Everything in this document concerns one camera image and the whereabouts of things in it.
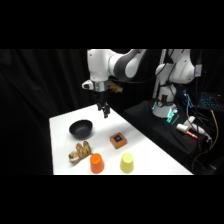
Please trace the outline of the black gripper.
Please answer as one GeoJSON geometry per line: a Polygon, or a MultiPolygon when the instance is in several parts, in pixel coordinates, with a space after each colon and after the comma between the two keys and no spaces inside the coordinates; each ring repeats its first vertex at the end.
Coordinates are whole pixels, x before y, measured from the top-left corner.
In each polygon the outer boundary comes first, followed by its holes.
{"type": "Polygon", "coordinates": [[[98,111],[102,111],[102,105],[104,105],[104,118],[108,118],[108,115],[110,114],[110,105],[107,103],[107,92],[94,92],[94,98],[97,103],[98,111]]]}

